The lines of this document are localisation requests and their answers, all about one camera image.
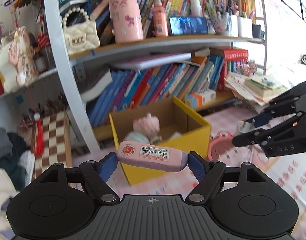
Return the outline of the pink eraser pack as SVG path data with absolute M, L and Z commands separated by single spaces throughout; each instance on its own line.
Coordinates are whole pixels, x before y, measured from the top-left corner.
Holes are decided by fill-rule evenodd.
M 181 150 L 134 141 L 123 141 L 116 156 L 123 164 L 165 172 L 179 172 L 188 163 L 188 155 Z

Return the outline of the pink plush toy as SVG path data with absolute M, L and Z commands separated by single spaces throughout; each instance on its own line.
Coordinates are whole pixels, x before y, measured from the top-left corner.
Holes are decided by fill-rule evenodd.
M 133 131 L 128 133 L 124 141 L 134 141 L 150 145 L 156 145 L 163 141 L 160 135 L 160 121 L 150 113 L 134 120 L 132 126 Z

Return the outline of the white charger with prongs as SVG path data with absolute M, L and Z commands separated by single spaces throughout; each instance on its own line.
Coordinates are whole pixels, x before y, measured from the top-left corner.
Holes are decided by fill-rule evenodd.
M 237 136 L 237 135 L 240 135 L 240 134 L 245 134 L 245 133 L 251 132 L 253 130 L 255 130 L 254 124 L 242 120 L 242 121 L 238 122 L 234 135 Z

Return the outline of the pink cartoon desk mat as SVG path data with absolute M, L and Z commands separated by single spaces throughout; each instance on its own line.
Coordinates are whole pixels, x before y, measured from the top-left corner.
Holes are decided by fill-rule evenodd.
M 68 176 L 82 185 L 79 167 Z M 220 191 L 206 203 L 179 194 L 126 194 L 98 203 L 83 190 L 77 201 L 89 220 L 72 239 L 295 239 L 296 201 L 254 164 L 226 166 Z

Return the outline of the stack of papers and books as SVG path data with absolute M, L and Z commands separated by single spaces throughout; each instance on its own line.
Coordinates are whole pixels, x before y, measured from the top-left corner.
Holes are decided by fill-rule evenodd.
M 225 87 L 229 88 L 235 97 L 250 105 L 256 112 L 260 113 L 269 101 L 283 94 L 287 87 L 267 87 L 261 83 L 265 76 L 243 76 L 237 73 L 229 73 L 225 78 Z

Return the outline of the wooden chess board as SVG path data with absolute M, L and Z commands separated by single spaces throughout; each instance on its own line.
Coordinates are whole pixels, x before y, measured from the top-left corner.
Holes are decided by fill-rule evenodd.
M 69 119 L 65 112 L 41 118 L 43 126 L 44 153 L 35 157 L 32 179 L 37 178 L 51 165 L 63 163 L 65 168 L 73 166 L 71 157 Z M 35 149 L 37 128 L 32 132 L 32 149 Z

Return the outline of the red tassel ornament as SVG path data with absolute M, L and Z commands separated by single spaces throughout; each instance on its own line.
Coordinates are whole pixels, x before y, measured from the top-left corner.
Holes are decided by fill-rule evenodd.
M 42 126 L 42 120 L 41 116 L 38 112 L 35 113 L 34 119 L 36 122 L 36 128 L 37 128 L 37 136 L 35 140 L 35 156 L 37 158 L 41 157 L 44 153 L 44 142 L 43 142 L 43 126 Z

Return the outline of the yellow cardboard box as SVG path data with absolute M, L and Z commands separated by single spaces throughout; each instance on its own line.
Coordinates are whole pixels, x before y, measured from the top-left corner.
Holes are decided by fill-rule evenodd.
M 150 113 L 160 121 L 161 146 L 194 151 L 201 157 L 208 154 L 211 124 L 178 98 L 163 99 L 146 106 L 109 115 L 115 147 L 133 131 L 133 121 Z

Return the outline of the red dictionary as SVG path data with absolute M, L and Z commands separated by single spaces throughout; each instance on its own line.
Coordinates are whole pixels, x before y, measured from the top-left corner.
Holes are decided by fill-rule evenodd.
M 224 92 L 227 90 L 225 87 L 225 79 L 229 72 L 232 70 L 232 63 L 246 62 L 248 60 L 248 50 L 236 47 L 211 47 L 210 52 L 212 55 L 219 56 L 221 60 L 220 76 L 217 80 L 217 91 Z

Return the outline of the row of books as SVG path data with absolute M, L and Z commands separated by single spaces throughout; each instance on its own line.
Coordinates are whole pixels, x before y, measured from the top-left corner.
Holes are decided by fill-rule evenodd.
M 93 128 L 109 122 L 109 113 L 146 106 L 162 99 L 185 96 L 203 89 L 216 91 L 222 58 L 196 57 L 146 70 L 108 70 L 100 94 L 86 105 Z

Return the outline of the blue pencil case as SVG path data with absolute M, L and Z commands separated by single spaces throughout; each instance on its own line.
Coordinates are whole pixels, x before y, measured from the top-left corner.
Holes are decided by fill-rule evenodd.
M 169 17 L 171 35 L 209 34 L 207 20 L 204 17 Z

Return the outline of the white plush doll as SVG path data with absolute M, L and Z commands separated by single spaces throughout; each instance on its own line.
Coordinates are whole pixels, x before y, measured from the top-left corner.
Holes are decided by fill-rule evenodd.
M 29 33 L 22 26 L 0 43 L 0 80 L 5 93 L 28 87 L 38 77 Z

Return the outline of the cream quilted handbag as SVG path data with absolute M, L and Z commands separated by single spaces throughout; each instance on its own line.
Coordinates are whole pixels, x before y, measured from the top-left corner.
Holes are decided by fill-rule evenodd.
M 84 17 L 84 22 L 67 26 L 68 17 L 78 12 Z M 68 55 L 74 55 L 100 46 L 96 22 L 91 21 L 87 12 L 80 7 L 73 7 L 62 18 L 63 34 Z

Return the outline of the pink cylinder container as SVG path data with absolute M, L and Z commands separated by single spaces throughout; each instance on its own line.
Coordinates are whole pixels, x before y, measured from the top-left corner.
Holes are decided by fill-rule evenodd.
M 138 0 L 109 0 L 109 14 L 116 43 L 144 39 Z

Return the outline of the white shelf post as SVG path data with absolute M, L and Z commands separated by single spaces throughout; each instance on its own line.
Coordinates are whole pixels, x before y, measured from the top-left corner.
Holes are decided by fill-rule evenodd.
M 100 152 L 78 91 L 65 46 L 58 0 L 44 0 L 46 24 L 58 76 L 78 130 L 91 153 Z

